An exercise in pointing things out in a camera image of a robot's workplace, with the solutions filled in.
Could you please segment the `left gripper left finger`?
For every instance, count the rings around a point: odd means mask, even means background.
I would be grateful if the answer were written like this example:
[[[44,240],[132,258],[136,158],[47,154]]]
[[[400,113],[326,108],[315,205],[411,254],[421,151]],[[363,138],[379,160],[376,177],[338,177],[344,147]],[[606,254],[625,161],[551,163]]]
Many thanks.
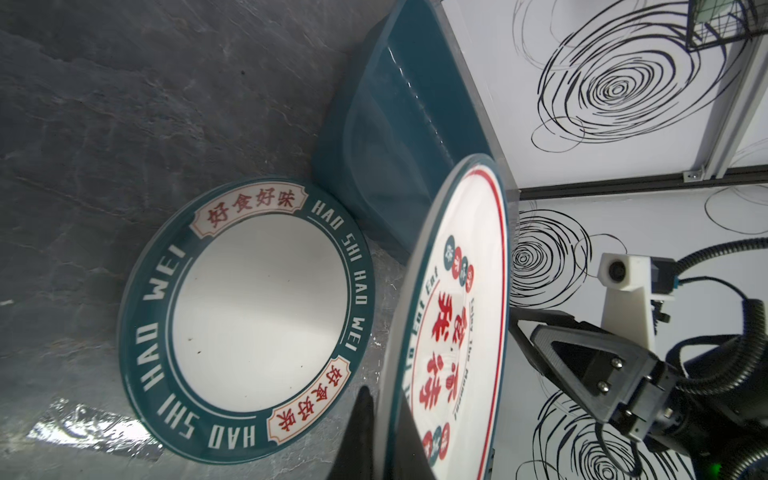
[[[362,386],[327,480],[373,478],[374,414],[373,396],[367,386]]]

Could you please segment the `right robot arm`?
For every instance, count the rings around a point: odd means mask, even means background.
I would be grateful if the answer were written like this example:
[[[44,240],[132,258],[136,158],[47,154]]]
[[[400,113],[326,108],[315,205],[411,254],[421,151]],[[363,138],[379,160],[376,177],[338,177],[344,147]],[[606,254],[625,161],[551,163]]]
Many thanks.
[[[552,435],[581,465],[597,457],[624,478],[643,477],[647,454],[689,458],[697,479],[767,475],[767,309],[740,296],[737,334],[655,347],[663,306],[693,283],[705,261],[763,250],[763,237],[710,246],[679,260],[604,254],[598,278],[606,295],[599,324],[559,310],[514,307],[509,330],[529,364],[578,410],[572,420],[539,425],[534,446]]]

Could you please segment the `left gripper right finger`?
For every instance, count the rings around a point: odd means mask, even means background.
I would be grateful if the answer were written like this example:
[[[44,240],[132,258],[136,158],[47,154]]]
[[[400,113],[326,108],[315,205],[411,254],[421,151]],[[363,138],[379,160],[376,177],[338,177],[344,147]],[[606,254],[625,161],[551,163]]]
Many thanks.
[[[400,416],[397,430],[397,478],[434,480],[412,416]]]

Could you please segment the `green rim Hao Shi Wei plate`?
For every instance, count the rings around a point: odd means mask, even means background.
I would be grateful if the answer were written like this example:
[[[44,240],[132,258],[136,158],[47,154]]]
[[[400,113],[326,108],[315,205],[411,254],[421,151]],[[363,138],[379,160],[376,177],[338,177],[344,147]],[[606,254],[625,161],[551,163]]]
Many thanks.
[[[368,245],[335,198],[289,178],[225,184],[178,210],[129,276],[117,332],[124,389],[175,454],[261,459],[331,411],[374,313]]]

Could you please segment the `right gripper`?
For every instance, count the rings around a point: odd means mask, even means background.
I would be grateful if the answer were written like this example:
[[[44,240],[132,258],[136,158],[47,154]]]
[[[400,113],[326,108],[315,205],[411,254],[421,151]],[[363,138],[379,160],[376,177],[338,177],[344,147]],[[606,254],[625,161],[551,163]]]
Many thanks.
[[[720,417],[679,390],[677,370],[648,349],[563,311],[511,307],[509,314],[528,362],[595,421],[611,421],[654,453],[715,453]]]

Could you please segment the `white plate red characters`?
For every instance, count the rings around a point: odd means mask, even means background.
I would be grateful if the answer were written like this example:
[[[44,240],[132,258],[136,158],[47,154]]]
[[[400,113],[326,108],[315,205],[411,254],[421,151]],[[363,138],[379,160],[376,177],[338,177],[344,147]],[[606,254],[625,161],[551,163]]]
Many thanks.
[[[395,470],[403,413],[432,476],[485,476],[503,383],[510,236],[495,161],[467,156],[443,182],[407,263],[375,415],[376,478]]]

